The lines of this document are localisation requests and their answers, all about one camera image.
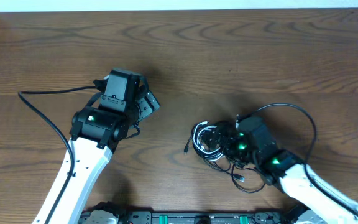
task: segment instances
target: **tangled wires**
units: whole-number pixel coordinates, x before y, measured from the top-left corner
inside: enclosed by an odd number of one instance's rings
[[[216,125],[208,125],[207,121],[203,121],[195,125],[193,128],[190,138],[187,141],[187,144],[185,146],[184,153],[187,154],[190,140],[192,140],[193,148],[197,155],[199,155],[201,158],[203,158],[205,164],[210,166],[210,168],[222,172],[224,174],[230,175],[231,179],[233,181],[233,184],[241,191],[245,193],[256,193],[263,189],[265,184],[263,184],[259,189],[257,190],[247,190],[243,188],[240,184],[237,183],[237,181],[243,182],[245,180],[245,177],[239,174],[234,173],[234,168],[240,169],[240,170],[251,170],[253,172],[257,171],[252,168],[243,168],[236,164],[235,162],[228,161],[228,168],[223,169],[221,166],[219,166],[216,161],[219,159],[222,159],[224,157],[223,154],[223,146],[220,145],[221,143],[221,133],[217,130]]]

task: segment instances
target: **usb connector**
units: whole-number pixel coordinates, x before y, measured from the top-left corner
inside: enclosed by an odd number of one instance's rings
[[[241,182],[245,181],[245,179],[246,179],[245,177],[241,176],[240,174],[234,174],[233,178],[234,178],[234,180],[238,180]]]
[[[190,143],[190,139],[191,139],[191,136],[190,136],[189,140],[187,140],[187,143],[186,143],[185,149],[183,150],[183,152],[185,153],[185,155],[186,155],[186,154],[187,154],[187,152],[189,151],[189,143]]]

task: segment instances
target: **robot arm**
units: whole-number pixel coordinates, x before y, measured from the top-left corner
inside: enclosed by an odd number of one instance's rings
[[[329,185],[320,178],[309,165],[306,165],[308,173],[314,180],[327,192],[336,197],[342,203],[348,204],[358,212],[358,203],[346,197],[340,191]],[[306,178],[305,169],[302,164],[295,164],[285,171],[285,175],[280,177],[282,190],[292,198],[297,199],[327,223],[358,223],[358,217],[340,206],[327,196],[321,193]]]
[[[297,199],[327,223],[358,223],[358,203],[325,182],[304,160],[279,149],[262,118],[243,119],[237,123],[237,129],[245,133],[245,142],[252,152],[248,158],[238,154],[233,159],[243,158],[255,164],[267,185]]]
[[[97,142],[89,139],[78,138],[76,141],[71,139],[69,143],[76,159],[74,175],[68,182],[49,223],[78,222],[96,179],[112,156],[110,148],[105,146],[100,149],[97,147]],[[33,224],[45,223],[69,170],[70,156],[66,152],[62,167]]]
[[[74,115],[70,147],[33,223],[78,223],[93,185],[118,142],[139,134],[139,122],[160,108],[140,74],[114,69],[104,80],[93,83],[101,93],[95,94]],[[97,99],[100,99],[99,106],[94,108],[92,105]],[[132,128],[136,128],[137,133],[127,137]]]

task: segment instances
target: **wood grain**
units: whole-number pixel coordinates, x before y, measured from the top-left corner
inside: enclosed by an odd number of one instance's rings
[[[87,206],[154,210],[288,209],[267,187],[243,194],[183,155],[191,127],[267,103],[296,103],[319,128],[313,169],[358,201],[358,9],[0,14],[0,223],[29,223],[65,153],[19,90],[89,85],[113,67],[146,75],[162,107],[120,142]],[[68,136],[91,90],[29,96]],[[288,108],[263,114],[281,145],[304,156],[311,128]],[[256,187],[259,177],[246,174]]]

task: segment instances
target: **white wall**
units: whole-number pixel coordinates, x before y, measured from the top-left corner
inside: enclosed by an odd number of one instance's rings
[[[358,0],[0,0],[0,12],[358,7]]]

